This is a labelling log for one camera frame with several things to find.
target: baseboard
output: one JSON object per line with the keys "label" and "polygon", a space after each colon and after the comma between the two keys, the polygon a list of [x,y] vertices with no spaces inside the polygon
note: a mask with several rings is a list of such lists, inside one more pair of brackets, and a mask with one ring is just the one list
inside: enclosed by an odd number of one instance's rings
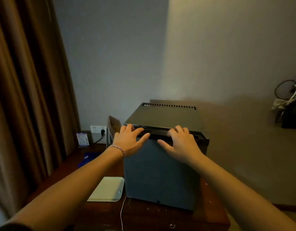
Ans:
{"label": "baseboard", "polygon": [[295,205],[285,205],[285,204],[273,204],[281,211],[287,211],[287,212],[296,212],[296,206]]}

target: hand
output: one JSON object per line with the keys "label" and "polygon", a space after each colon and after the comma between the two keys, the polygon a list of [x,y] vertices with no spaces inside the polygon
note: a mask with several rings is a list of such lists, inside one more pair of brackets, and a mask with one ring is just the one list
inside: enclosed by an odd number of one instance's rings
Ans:
{"label": "hand", "polygon": [[158,144],[173,158],[191,164],[198,156],[203,156],[194,140],[194,136],[189,133],[187,128],[176,126],[175,129],[170,129],[167,135],[172,138],[173,146],[163,140],[158,140]]}
{"label": "hand", "polygon": [[128,124],[120,128],[120,133],[116,132],[113,145],[121,147],[126,156],[130,156],[137,152],[143,144],[149,139],[150,134],[146,133],[142,138],[136,141],[136,137],[143,132],[144,128],[137,128],[134,130],[134,126]]}

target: bracelet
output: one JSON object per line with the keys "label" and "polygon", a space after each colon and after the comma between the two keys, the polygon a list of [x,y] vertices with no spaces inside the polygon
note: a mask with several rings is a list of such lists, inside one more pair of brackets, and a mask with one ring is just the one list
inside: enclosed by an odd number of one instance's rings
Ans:
{"label": "bracelet", "polygon": [[123,153],[123,158],[126,157],[126,153],[124,152],[124,150],[121,147],[118,147],[117,145],[110,145],[109,147],[115,147],[115,148],[120,149],[122,151],[122,153]]}

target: brown curtain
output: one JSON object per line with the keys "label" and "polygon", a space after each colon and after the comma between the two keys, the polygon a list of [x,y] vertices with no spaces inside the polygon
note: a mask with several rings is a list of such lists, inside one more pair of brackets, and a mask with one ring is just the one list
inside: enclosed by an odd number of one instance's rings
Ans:
{"label": "brown curtain", "polygon": [[75,149],[78,130],[51,0],[0,0],[0,206],[7,215]]}

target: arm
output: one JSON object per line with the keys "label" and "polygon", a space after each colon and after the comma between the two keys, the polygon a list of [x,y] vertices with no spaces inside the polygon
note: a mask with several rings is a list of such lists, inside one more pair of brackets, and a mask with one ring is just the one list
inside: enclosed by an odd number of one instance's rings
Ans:
{"label": "arm", "polygon": [[[123,126],[120,133],[115,134],[113,144],[121,147],[126,155],[132,155],[149,138],[149,134],[145,134],[136,142],[136,137],[143,130],[138,128],[134,131],[131,124]],[[63,230],[95,190],[105,172],[122,159],[120,149],[109,147],[99,157],[48,188],[8,222],[26,225],[35,231]]]}
{"label": "arm", "polygon": [[173,147],[162,140],[158,143],[169,155],[190,165],[205,178],[244,230],[296,231],[295,222],[202,154],[187,128],[176,126],[168,135],[173,139]]}

